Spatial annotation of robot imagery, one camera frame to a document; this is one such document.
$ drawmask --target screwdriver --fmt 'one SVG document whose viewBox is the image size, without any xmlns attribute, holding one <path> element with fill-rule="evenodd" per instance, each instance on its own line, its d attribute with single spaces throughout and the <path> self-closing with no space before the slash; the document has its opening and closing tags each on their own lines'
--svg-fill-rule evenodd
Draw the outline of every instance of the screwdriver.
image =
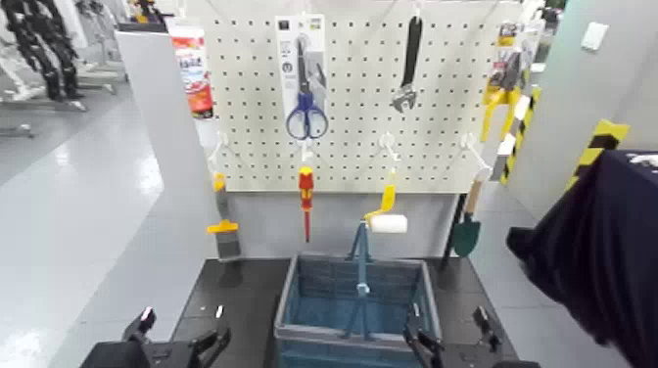
<svg viewBox="0 0 658 368">
<path fill-rule="evenodd" d="M 306 242 L 310 241 L 310 209 L 313 208 L 313 169 L 308 166 L 300 167 L 300 198 L 304 212 L 304 229 Z"/>
</svg>

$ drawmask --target blue basket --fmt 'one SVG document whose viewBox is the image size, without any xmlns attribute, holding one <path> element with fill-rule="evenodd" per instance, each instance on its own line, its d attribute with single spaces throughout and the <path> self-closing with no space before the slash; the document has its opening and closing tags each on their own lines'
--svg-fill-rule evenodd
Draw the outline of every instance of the blue basket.
<svg viewBox="0 0 658 368">
<path fill-rule="evenodd" d="M 300 254 L 291 261 L 274 323 L 281 367 L 418 367 L 402 330 L 415 303 L 423 330 L 441 336 L 429 272 L 423 261 L 386 260 L 367 264 L 367 325 L 361 319 L 344 338 L 358 302 L 355 261 Z"/>
</svg>

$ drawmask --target scissors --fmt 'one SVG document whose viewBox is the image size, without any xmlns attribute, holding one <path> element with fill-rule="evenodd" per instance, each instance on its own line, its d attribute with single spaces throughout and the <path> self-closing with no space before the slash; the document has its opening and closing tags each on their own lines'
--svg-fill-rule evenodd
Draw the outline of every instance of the scissors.
<svg viewBox="0 0 658 368">
<path fill-rule="evenodd" d="M 286 119 L 286 129 L 288 134 L 295 139 L 320 138 L 327 132 L 329 121 L 324 112 L 313 101 L 313 94 L 310 92 L 308 78 L 306 77 L 304 47 L 300 38 L 297 39 L 297 68 L 300 91 L 297 95 L 297 106 Z"/>
</svg>

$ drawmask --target blue scissors handle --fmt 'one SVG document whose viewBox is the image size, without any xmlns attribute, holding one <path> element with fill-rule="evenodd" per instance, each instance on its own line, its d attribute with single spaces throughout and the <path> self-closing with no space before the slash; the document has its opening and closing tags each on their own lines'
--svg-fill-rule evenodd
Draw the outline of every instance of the blue scissors handle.
<svg viewBox="0 0 658 368">
<path fill-rule="evenodd" d="M 313 132 L 313 127 L 310 124 L 311 115 L 318 115 L 323 122 L 320 131 L 317 133 Z M 294 132 L 293 129 L 291 129 L 291 124 L 293 122 L 293 119 L 296 118 L 304 119 L 304 134 L 296 134 L 296 132 Z M 316 139 L 323 136 L 327 132 L 328 128 L 329 128 L 329 122 L 327 120 L 327 116 L 324 114 L 322 110 L 320 110 L 313 103 L 313 95 L 310 93 L 300 92 L 298 94 L 297 106 L 288 115 L 288 118 L 286 119 L 286 129 L 288 130 L 288 134 L 290 134 L 291 137 L 300 140 L 306 138 Z"/>
</svg>

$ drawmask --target pegboard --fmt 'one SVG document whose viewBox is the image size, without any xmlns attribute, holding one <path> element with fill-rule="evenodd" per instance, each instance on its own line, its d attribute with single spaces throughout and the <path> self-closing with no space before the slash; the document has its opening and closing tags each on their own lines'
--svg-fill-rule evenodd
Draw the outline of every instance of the pegboard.
<svg viewBox="0 0 658 368">
<path fill-rule="evenodd" d="M 517 20 L 515 1 L 427 1 L 414 79 L 416 106 L 390 106 L 400 87 L 408 0 L 188 2 L 206 31 L 216 129 L 230 144 L 219 169 L 232 191 L 297 191 L 301 148 L 289 137 L 281 106 L 274 17 L 324 14 L 327 37 L 327 134 L 315 140 L 315 190 L 381 192 L 397 168 L 401 193 L 463 193 L 477 164 L 461 151 L 479 136 L 482 97 L 498 28 Z M 396 139 L 394 162 L 379 138 Z"/>
</svg>

